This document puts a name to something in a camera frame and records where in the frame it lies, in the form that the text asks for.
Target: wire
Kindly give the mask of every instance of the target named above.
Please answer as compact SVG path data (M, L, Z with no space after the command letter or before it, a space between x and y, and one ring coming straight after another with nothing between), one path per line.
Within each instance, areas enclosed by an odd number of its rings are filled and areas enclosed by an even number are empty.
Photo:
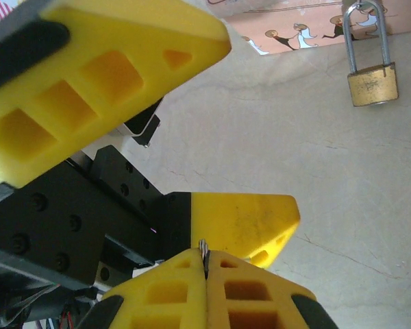
M27 307L31 306L32 303L35 302L39 297L45 295L46 293L52 292L59 286L59 284L48 286L39 290L39 292L33 294L32 296L29 296L25 300L21 300L14 305L10 305L5 312L4 319L1 320L0 328L10 325Z
M65 319L65 317L66 317L66 313L65 313L65 312L62 312L62 314L61 314L61 320L60 320L60 329L62 329L62 322L63 322L63 320Z
M50 326L51 329L55 329L55 326L53 325L53 320L52 319L49 319L49 326Z
M68 312L67 313L67 317L68 317L68 326L69 326L69 329L73 329L73 321L71 320L71 314L70 314L70 312Z

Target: black metal bracket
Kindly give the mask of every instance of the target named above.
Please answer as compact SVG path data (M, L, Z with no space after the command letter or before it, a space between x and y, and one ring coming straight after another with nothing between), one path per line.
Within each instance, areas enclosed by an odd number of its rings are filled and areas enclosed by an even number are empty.
M117 127L116 130L123 136L131 136L139 145L148 147L153 134L160 126L160 119L155 113L162 100L163 98Z
M162 195L113 146L93 161L76 154L21 189L0 185L1 294L61 284L81 300L95 283L106 291L188 248L190 193ZM38 308L30 319L45 316Z

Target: beige floor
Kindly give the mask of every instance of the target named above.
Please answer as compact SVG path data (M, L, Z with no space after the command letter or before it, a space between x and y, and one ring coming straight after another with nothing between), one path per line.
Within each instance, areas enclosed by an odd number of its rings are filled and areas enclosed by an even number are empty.
M399 101L353 108L343 45L261 58L234 50L158 110L148 149L105 137L163 193L291 194L301 226L271 271L342 329L411 329L411 34L390 37ZM360 67L378 40L358 42Z

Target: red wire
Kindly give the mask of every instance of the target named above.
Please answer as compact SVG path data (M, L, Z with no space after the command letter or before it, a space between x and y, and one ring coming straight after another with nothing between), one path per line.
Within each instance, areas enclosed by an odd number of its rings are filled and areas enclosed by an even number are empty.
M62 329L62 320L64 320L66 313L62 312L61 314L61 321L60 321L60 329Z
M71 314L70 312L67 313L67 317L68 317L68 326L70 327L70 329L73 329L73 321L71 321Z

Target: brass padlock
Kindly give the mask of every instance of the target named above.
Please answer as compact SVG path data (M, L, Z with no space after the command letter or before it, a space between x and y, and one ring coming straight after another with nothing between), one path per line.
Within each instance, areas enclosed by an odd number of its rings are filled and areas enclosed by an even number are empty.
M370 4L375 8L384 63L383 65L372 66L358 71L355 51L352 45L350 15L355 9L360 9L364 4ZM381 104L398 99L396 66L394 62L390 61L383 7L375 0L358 0L344 13L343 22L345 44L351 71L347 79L349 80L351 100L354 106Z

